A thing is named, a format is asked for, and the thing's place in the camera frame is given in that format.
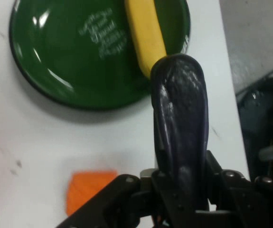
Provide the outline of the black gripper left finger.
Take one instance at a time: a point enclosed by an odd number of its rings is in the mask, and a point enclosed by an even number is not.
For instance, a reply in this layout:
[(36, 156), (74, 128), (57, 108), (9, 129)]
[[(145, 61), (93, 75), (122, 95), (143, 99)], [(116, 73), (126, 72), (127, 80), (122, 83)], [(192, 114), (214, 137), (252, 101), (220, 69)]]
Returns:
[(60, 228), (135, 228), (150, 216), (156, 228), (192, 228), (194, 211), (172, 179), (159, 170), (148, 177), (115, 178)]

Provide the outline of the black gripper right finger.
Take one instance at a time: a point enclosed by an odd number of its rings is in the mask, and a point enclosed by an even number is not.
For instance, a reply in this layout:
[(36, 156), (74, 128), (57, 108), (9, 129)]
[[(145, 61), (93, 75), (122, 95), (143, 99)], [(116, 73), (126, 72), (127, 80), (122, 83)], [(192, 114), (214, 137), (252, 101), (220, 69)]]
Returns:
[(238, 171), (222, 169), (206, 153), (207, 198), (215, 211), (196, 210), (203, 228), (273, 228), (273, 167), (269, 175), (247, 180)]

